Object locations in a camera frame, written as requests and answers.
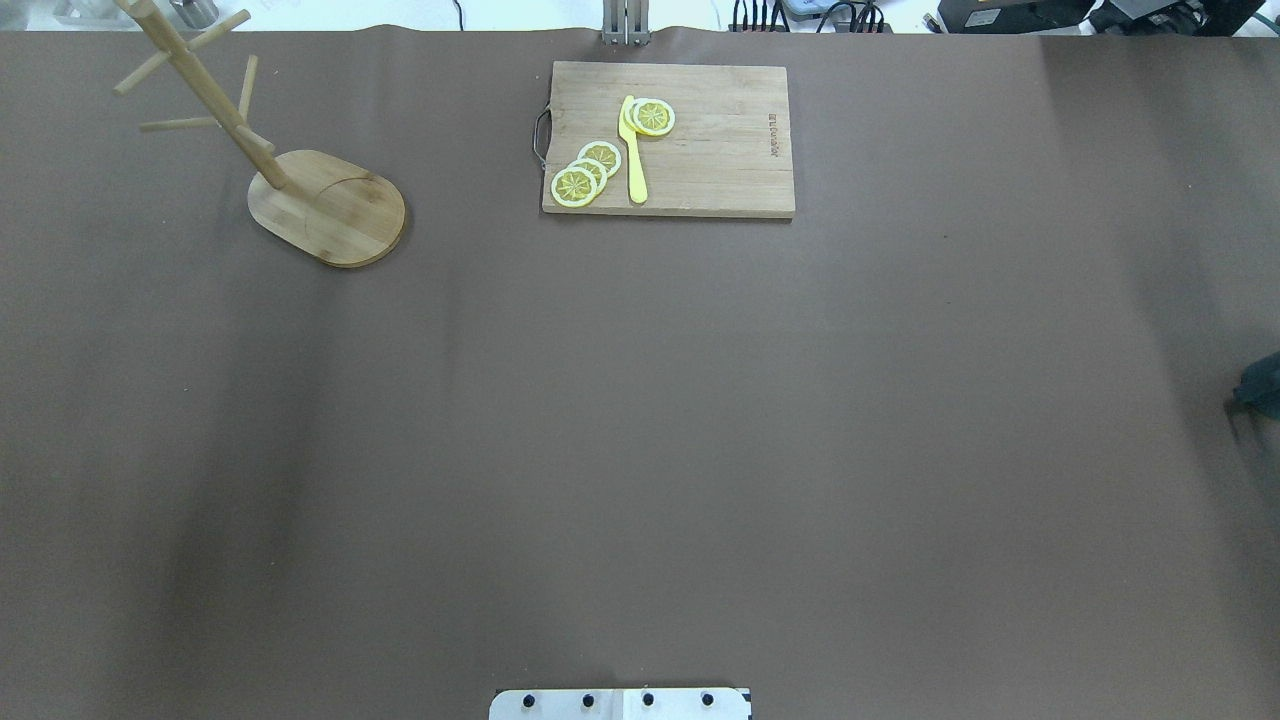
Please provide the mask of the bamboo cup storage rack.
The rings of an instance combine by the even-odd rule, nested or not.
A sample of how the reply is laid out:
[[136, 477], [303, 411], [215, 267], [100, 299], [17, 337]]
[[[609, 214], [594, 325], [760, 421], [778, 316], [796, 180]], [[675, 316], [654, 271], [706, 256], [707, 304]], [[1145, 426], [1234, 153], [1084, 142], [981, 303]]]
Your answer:
[[241, 10], [184, 38], [152, 1], [119, 1], [155, 46], [154, 54], [122, 79], [113, 92], [123, 96], [163, 67], [170, 67], [206, 109], [202, 117], [152, 120], [142, 133], [219, 128], [247, 158], [256, 173], [246, 201], [252, 219], [275, 237], [329, 266], [353, 269], [388, 255], [401, 241], [407, 205], [387, 178], [317, 150], [279, 154], [250, 123], [259, 58], [248, 56], [239, 97], [232, 100], [214, 79], [197, 51], [247, 22]]

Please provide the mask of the teal cup yellow inside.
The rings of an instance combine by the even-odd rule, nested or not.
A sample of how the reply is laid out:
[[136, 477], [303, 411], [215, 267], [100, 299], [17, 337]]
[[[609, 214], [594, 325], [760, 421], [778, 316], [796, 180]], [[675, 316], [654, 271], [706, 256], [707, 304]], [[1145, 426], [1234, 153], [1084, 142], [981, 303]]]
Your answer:
[[1235, 402], [1279, 421], [1280, 352], [1270, 354], [1243, 369], [1231, 396]]

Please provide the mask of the middle lemon slice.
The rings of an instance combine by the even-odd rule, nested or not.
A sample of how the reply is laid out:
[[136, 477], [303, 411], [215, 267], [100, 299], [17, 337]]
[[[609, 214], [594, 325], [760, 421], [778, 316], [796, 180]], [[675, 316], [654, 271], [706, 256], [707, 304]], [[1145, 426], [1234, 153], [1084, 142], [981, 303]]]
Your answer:
[[611, 177], [609, 168], [593, 158], [579, 158], [567, 165], [567, 168], [585, 170], [591, 177], [593, 187], [596, 192], [605, 187]]

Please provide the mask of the front lemon slice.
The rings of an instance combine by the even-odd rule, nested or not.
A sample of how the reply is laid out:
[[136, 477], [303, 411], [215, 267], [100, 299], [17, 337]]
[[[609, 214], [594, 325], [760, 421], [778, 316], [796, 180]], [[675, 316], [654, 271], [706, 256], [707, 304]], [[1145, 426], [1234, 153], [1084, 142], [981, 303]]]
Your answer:
[[570, 209], [589, 205], [599, 192], [593, 187], [593, 178], [585, 170], [567, 167], [553, 176], [549, 186], [550, 199], [557, 205]]

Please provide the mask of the rear lemon slice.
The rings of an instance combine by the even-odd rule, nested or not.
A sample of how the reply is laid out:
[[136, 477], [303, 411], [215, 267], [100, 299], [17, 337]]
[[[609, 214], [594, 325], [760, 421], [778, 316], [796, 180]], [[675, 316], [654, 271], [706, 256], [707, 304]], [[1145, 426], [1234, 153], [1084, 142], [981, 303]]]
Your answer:
[[607, 176], [612, 178], [621, 168], [622, 152], [612, 142], [598, 140], [584, 145], [579, 151], [579, 159], [600, 163], [605, 168]]

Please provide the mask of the wooden cutting board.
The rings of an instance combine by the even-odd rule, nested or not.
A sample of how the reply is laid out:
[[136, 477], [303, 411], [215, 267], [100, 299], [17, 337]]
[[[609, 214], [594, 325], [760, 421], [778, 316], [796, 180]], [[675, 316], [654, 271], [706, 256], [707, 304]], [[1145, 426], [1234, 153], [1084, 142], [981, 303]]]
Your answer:
[[[648, 201], [630, 201], [627, 156], [617, 135], [627, 95], [667, 101], [666, 136], [637, 135]], [[557, 61], [548, 102], [550, 140], [541, 204], [563, 213], [550, 179], [591, 141], [622, 152], [620, 170], [576, 213], [788, 220], [796, 211], [788, 74], [781, 67]]]

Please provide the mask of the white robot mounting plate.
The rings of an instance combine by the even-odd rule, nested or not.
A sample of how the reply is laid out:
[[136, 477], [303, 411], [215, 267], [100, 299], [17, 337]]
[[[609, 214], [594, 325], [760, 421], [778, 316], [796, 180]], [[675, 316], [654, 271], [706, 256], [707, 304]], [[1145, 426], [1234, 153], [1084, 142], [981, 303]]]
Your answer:
[[531, 688], [495, 694], [489, 719], [753, 719], [732, 687]]

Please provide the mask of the lemon slice by knife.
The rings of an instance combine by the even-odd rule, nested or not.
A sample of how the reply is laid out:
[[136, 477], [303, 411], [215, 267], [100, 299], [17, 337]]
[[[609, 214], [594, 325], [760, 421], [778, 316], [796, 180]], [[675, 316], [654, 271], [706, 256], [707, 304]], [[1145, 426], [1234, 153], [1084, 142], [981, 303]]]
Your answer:
[[657, 97], [636, 97], [630, 106], [628, 118], [636, 133], [650, 137], [668, 135], [676, 123], [675, 109]]
[[635, 100], [636, 100], [635, 96], [627, 96], [623, 100], [623, 104], [622, 104], [622, 108], [621, 108], [621, 111], [620, 111], [620, 118], [621, 118], [621, 123], [623, 124], [623, 127], [626, 127], [630, 132], [632, 132], [635, 135], [640, 135], [641, 129], [636, 124], [635, 117], [634, 117], [634, 104], [635, 104]]

